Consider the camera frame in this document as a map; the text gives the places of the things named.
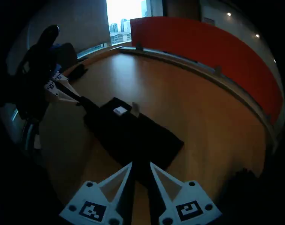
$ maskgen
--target window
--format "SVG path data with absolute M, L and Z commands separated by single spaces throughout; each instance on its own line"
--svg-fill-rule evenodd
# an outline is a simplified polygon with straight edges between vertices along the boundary
M 149 0 L 107 0 L 107 14 L 111 44 L 131 40 L 130 19 L 147 17 Z

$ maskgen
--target wall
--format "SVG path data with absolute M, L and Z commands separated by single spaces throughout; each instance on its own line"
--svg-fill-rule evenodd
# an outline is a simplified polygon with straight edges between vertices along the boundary
M 283 95 L 283 86 L 280 78 L 280 73 L 277 68 L 277 64 L 274 62 L 274 57 L 266 44 L 264 37 L 260 35 L 257 38 L 255 35 L 259 33 L 257 28 L 246 19 L 240 12 L 234 8 L 216 0 L 200 0 L 202 22 L 204 18 L 209 18 L 215 21 L 215 26 L 223 29 L 252 48 L 264 61 L 267 67 L 272 72 L 275 80 Z M 281 130 L 285 120 L 285 102 L 279 116 L 279 120 L 275 123 L 275 130 L 277 133 Z
M 163 0 L 163 15 L 200 20 L 199 0 Z

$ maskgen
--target black object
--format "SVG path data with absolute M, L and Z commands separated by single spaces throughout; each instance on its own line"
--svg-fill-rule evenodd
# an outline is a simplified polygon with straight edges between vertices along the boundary
M 88 69 L 85 69 L 83 64 L 79 64 L 69 75 L 68 75 L 68 82 L 72 83 L 78 79 L 80 79 Z
M 166 170 L 184 144 L 145 115 L 132 115 L 132 107 L 117 98 L 99 109 L 93 103 L 87 105 L 92 110 L 85 116 L 85 123 L 118 163 L 126 166 L 133 162 L 136 179 L 146 187 L 151 175 L 149 162 Z M 120 106 L 128 110 L 122 116 L 113 112 Z

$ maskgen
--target skyscraper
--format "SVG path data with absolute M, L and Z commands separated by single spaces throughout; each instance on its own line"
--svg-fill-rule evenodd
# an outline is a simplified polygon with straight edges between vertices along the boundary
M 121 32 L 124 32 L 124 22 L 127 21 L 126 19 L 121 19 Z
M 124 21 L 124 32 L 131 32 L 131 21 Z
M 141 1 L 141 16 L 147 17 L 148 16 L 148 9 L 146 8 L 146 0 Z
M 117 30 L 117 24 L 111 24 L 111 25 L 109 26 L 109 31 L 110 31 L 110 33 L 116 33 L 116 32 L 118 32 L 118 30 Z

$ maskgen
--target sky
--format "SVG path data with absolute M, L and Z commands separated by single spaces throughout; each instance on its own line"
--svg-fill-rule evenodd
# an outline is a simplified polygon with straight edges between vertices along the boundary
M 141 2 L 143 0 L 107 0 L 107 13 L 109 25 L 117 23 L 121 26 L 121 19 L 134 19 L 142 17 Z

